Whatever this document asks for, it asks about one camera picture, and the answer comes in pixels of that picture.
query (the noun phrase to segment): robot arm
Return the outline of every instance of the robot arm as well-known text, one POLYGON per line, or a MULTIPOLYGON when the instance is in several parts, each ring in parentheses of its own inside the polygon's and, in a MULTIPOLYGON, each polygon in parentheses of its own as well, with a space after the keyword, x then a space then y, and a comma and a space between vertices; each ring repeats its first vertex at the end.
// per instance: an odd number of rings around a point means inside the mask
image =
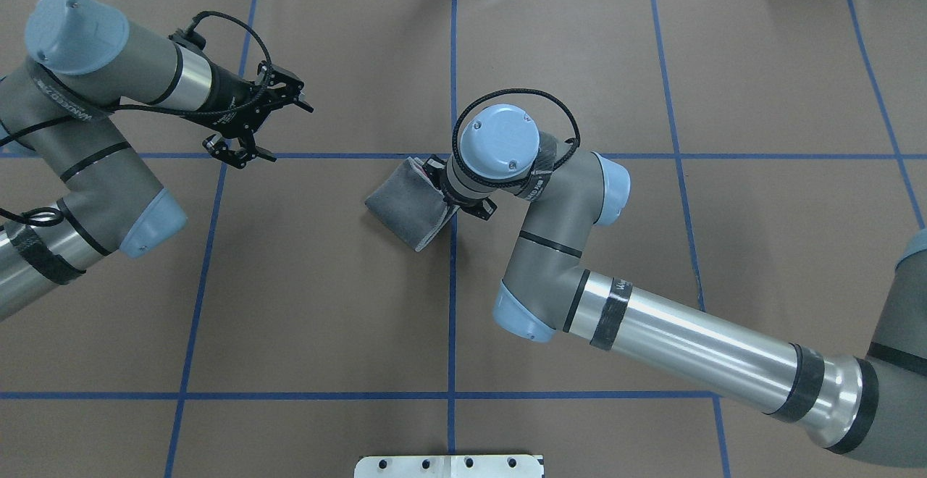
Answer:
MULTIPOLYGON (((553 141, 519 108, 484 109, 441 173, 445 197, 480 207, 500 180, 519 181, 506 190, 522 197, 530 193, 529 170, 509 167, 534 161, 533 135, 553 141)), ((557 144, 555 157, 566 151, 557 144)), ((534 342, 573 333, 797 423, 837 454, 927 466, 927 231, 897 267, 866 359, 822 356, 580 266, 592 225, 615 221, 629 189, 623 167, 582 149, 553 172, 533 194, 501 281, 493 310, 501 327, 534 342)))
POLYGON ((258 157, 274 161, 254 141, 271 111, 295 104, 311 112, 302 82, 269 57, 257 83, 206 58, 194 30, 204 14, 228 18, 201 13, 168 39, 95 0, 40 0, 26 28, 30 56, 0 81, 0 138, 41 156, 69 193, 49 211, 2 227, 0 320, 112 251, 142 256, 185 226, 171 193, 109 121, 113 111, 152 109, 211 128, 219 134, 206 149, 236 168, 258 157), (123 96, 145 105, 117 105, 123 96), (241 148, 232 151, 223 138, 241 148))

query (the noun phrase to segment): white metal plate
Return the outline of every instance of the white metal plate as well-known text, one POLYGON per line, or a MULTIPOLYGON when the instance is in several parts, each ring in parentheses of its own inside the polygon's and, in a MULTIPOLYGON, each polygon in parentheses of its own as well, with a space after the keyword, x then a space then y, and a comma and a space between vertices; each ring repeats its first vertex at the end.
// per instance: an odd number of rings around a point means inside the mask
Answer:
POLYGON ((367 457, 354 478, 544 478, 540 455, 367 457))

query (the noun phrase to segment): gray fabric block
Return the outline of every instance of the gray fabric block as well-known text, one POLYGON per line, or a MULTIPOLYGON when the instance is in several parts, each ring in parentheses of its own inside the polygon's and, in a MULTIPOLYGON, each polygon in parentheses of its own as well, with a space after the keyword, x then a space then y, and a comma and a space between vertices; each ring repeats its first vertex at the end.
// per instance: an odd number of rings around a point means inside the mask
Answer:
POLYGON ((431 243, 457 211, 428 180, 423 162, 406 158, 364 204, 415 251, 431 243))

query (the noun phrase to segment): black tape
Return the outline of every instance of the black tape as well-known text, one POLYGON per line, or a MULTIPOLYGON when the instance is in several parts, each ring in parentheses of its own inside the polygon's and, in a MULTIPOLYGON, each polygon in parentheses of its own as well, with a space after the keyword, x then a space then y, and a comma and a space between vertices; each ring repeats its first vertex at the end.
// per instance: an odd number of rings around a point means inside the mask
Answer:
POLYGON ((840 442, 827 448, 827 451, 838 455, 847 454, 862 444, 866 435, 868 435, 868 430, 872 427, 872 421, 874 421, 875 412, 878 409, 878 375, 866 360, 857 359, 857 362, 860 363, 860 374, 863 382, 860 408, 857 410, 857 416, 853 419, 847 434, 840 439, 840 442))
POLYGON ((64 203, 64 198, 60 198, 57 201, 57 207, 61 211, 61 214, 64 215, 64 218, 70 223, 70 226, 74 228, 77 235, 80 236, 87 244, 90 245, 93 250, 96 250, 96 253, 99 253, 100 256, 106 257, 112 253, 112 251, 106 250, 103 248, 103 245, 97 243, 97 240, 93 238, 92 235, 80 224, 80 221, 77 220, 77 217, 74 217, 74 214, 70 211, 70 208, 67 208, 66 203, 64 203))
POLYGON ((781 408, 767 413, 783 422, 798 422, 814 407, 824 385, 824 357, 813 349, 792 345, 798 357, 795 379, 781 408))
POLYGON ((129 145, 127 141, 123 141, 122 143, 116 143, 115 145, 110 145, 109 147, 103 148, 102 151, 93 152, 93 154, 83 158, 83 160, 76 162, 73 167, 63 171, 59 177, 62 181, 67 183, 70 178, 78 175, 78 173, 80 173, 80 171, 82 171, 84 168, 95 164, 95 162, 102 160, 106 156, 115 154, 118 151, 124 151, 126 148, 132 148, 132 145, 129 145))
POLYGON ((570 248, 569 246, 566 246, 566 244, 554 243, 554 241, 549 240, 549 238, 543 238, 540 236, 536 236, 524 230, 522 230, 519 233, 519 237, 526 238, 527 240, 530 240, 531 243, 537 243, 542 246, 546 246, 550 249, 560 251, 561 253, 566 253, 567 256, 573 256, 573 257, 576 257, 577 259, 582 257, 582 251, 576 250, 576 248, 570 248))
POLYGON ((154 98, 153 101, 149 101, 146 105, 158 105, 159 103, 165 101, 167 98, 171 98, 173 94, 173 89, 177 88, 177 84, 180 82, 181 76, 183 76, 183 53, 180 51, 180 46, 175 43, 175 50, 177 52, 177 69, 175 71, 175 77, 171 79, 171 85, 168 85, 168 88, 165 90, 164 94, 154 98))
POLYGON ((553 162, 557 155, 557 140, 550 134, 540 133, 540 145, 537 148, 537 157, 531 165, 531 174, 524 182, 522 191, 516 197, 525 201, 536 201, 550 182, 553 174, 553 162))
POLYGON ((870 350, 866 355, 871 356, 872 359, 878 359, 890 363, 892 366, 898 366, 898 368, 927 377, 927 358, 924 359, 907 351, 880 345, 880 343, 871 343, 870 350))
POLYGON ((579 308, 579 299, 582 299, 583 291, 586 290, 586 282, 589 281, 589 273, 589 270, 583 270, 582 277, 579 278, 579 286, 576 287, 576 294, 573 295, 573 303, 570 304, 570 311, 566 314, 566 321, 563 321, 563 333, 570 333, 573 317, 576 316, 576 309, 579 308))
POLYGON ((64 257, 52 253, 32 227, 10 221, 6 224, 6 231, 10 244, 20 257, 47 280, 64 286, 85 273, 70 266, 64 257))
POLYGON ((590 346, 611 351, 618 336, 621 321, 625 319, 625 312, 628 310, 628 302, 633 290, 634 285, 630 282, 612 279, 612 290, 609 291, 608 299, 605 300, 599 324, 595 327, 592 340, 589 341, 590 346))
POLYGON ((112 112, 87 101, 80 94, 67 88, 41 63, 27 59, 26 72, 36 88, 63 108, 70 117, 82 122, 95 122, 112 116, 112 112))

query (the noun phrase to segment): black cable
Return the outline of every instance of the black cable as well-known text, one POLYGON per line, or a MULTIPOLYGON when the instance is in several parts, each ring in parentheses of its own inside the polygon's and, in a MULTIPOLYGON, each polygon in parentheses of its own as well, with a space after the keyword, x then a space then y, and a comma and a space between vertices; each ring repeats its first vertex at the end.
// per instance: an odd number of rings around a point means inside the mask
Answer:
POLYGON ((563 104, 562 101, 559 101, 559 99, 554 98, 553 94, 548 94, 542 90, 537 90, 533 88, 504 88, 501 90, 497 90, 496 92, 490 92, 490 94, 487 94, 486 96, 483 96, 482 98, 477 99, 477 101, 474 101, 473 103, 468 105, 466 109, 463 109, 463 112, 461 112, 460 117, 457 118, 457 122, 455 122, 454 124, 454 131, 450 134, 450 149, 453 152, 454 161, 457 162, 458 167, 460 167, 461 170, 463 170, 463 173, 466 174, 467 177, 469 177, 470 179, 473 179, 473 181, 476 181, 477 183, 479 183, 480 185, 483 185, 484 187, 489 187, 489 188, 517 187, 517 185, 524 183, 524 179, 519 179, 516 181, 507 181, 504 183, 497 183, 494 181, 487 181, 487 179, 480 177, 479 175, 474 173, 474 171, 470 170, 470 167, 467 167, 467 165, 464 164, 464 159, 461 158, 460 145, 457 144, 457 135, 460 133, 461 125, 464 122, 464 118, 466 118, 467 114, 470 114, 470 111, 473 111, 473 109, 476 109, 477 106, 480 105, 481 103, 485 101, 489 101, 489 99, 499 98, 499 96, 505 96, 508 94, 530 94, 530 95, 541 96, 542 98, 550 99, 550 101, 555 103, 557 107, 560 107, 563 113, 566 114, 566 117, 570 119, 570 125, 573 125, 573 138, 569 138, 566 141, 567 143, 570 143, 570 149, 569 151, 566 151, 566 154, 564 154, 562 158, 554 162, 552 171, 562 167, 562 165, 565 164, 567 160, 573 157, 573 154, 576 153, 576 149, 579 148, 579 125, 576 124, 576 118, 573 118, 573 112, 570 112, 570 109, 567 108, 566 105, 563 104))
MULTIPOLYGON (((60 118, 50 119, 46 122, 40 122, 40 124, 27 126, 22 130, 10 133, 5 138, 0 138, 0 148, 6 147, 13 141, 16 141, 19 138, 22 138, 24 135, 32 134, 37 130, 42 130, 43 128, 49 128, 50 126, 55 126, 58 124, 63 124, 63 122, 73 121, 73 118, 70 116, 63 116, 60 118)), ((14 223, 20 223, 21 225, 28 225, 31 227, 53 227, 62 221, 64 221, 64 214, 57 208, 51 208, 44 206, 42 208, 36 208, 35 210, 24 211, 23 214, 14 214, 12 211, 0 208, 0 217, 6 217, 14 223)))
POLYGON ((240 25, 242 28, 248 31, 249 35, 254 37, 254 41, 258 43, 258 46, 261 47, 261 52, 264 52, 264 61, 266 62, 266 71, 264 71, 264 79, 261 80, 261 88, 254 93, 254 96, 249 99, 248 102, 245 102, 238 107, 233 107, 231 109, 223 109, 223 111, 176 111, 176 109, 165 109, 162 107, 150 107, 149 105, 114 105, 106 107, 107 111, 142 111, 142 112, 156 112, 157 114, 171 114, 173 116, 185 116, 185 117, 199 117, 199 116, 222 116, 223 114, 234 114, 235 112, 244 111, 253 107, 261 96, 264 95, 264 92, 267 91, 269 83, 271 82, 271 75, 274 72, 274 65, 271 62, 271 52, 267 49, 267 46, 264 45, 264 40, 261 39, 261 36, 255 32, 254 29, 251 29, 246 23, 242 22, 238 18, 235 18, 232 15, 228 15, 222 12, 202 12, 193 17, 193 22, 191 25, 186 28, 186 32, 192 32, 196 29, 196 26, 199 25, 199 22, 209 18, 210 16, 215 16, 217 18, 222 18, 229 20, 229 22, 234 22, 236 25, 240 25))
MULTIPOLYGON (((188 116, 188 117, 189 116, 221 116, 223 114, 234 114, 234 112, 241 112, 241 111, 244 111, 244 109, 248 109, 254 106, 259 101, 259 99, 261 99, 261 96, 264 95, 264 92, 267 91, 267 88, 269 87, 269 83, 271 82, 271 74, 272 72, 274 72, 274 65, 272 64, 272 60, 271 60, 271 53, 269 53, 269 50, 267 49, 267 46, 264 43, 264 40, 261 39, 261 36, 259 36, 258 33, 256 33, 254 29, 251 29, 251 27, 249 27, 246 23, 242 22, 242 20, 239 20, 238 18, 235 18, 234 16, 231 16, 231 15, 228 15, 222 12, 200 12, 198 15, 193 17, 193 21, 192 23, 190 23, 190 26, 188 27, 188 29, 186 29, 186 32, 188 33, 192 32, 192 30, 196 29, 196 26, 199 25, 199 22, 202 22, 202 20, 205 20, 206 18, 209 18, 210 16, 215 16, 217 18, 229 20, 229 22, 234 22, 236 23, 236 25, 240 25, 241 27, 243 27, 245 30, 248 31, 249 35, 254 37, 255 42, 257 42, 258 46, 261 47, 261 52, 264 52, 264 60, 266 62, 266 69, 264 71, 264 79, 261 80, 261 87, 258 89, 257 92, 255 92, 254 96, 252 96, 248 102, 245 102, 244 104, 239 105, 238 107, 234 107, 231 109, 225 109, 224 111, 202 111, 202 112, 200 111, 175 111, 174 109, 149 107, 148 105, 115 105, 115 106, 106 107, 107 111, 156 112, 156 114, 171 114, 175 116, 188 116)), ((58 125, 58 124, 61 124, 61 122, 67 122, 67 121, 72 121, 72 118, 70 116, 64 116, 61 118, 50 119, 47 122, 40 122, 40 124, 32 125, 22 130, 19 130, 17 132, 10 133, 10 135, 8 135, 7 137, 0 138, 0 148, 3 148, 4 146, 9 145, 11 142, 15 141, 16 139, 22 138, 24 135, 32 134, 32 132, 35 132, 37 130, 41 130, 43 128, 49 128, 50 126, 58 125)), ((7 210, 4 210, 3 208, 0 208, 0 217, 6 217, 7 219, 20 223, 21 225, 29 225, 32 227, 53 227, 61 223, 61 221, 64 220, 64 214, 61 213, 60 210, 57 210, 55 208, 50 208, 50 207, 37 208, 32 211, 27 211, 26 213, 23 213, 21 215, 14 214, 12 213, 12 211, 7 211, 7 210)))

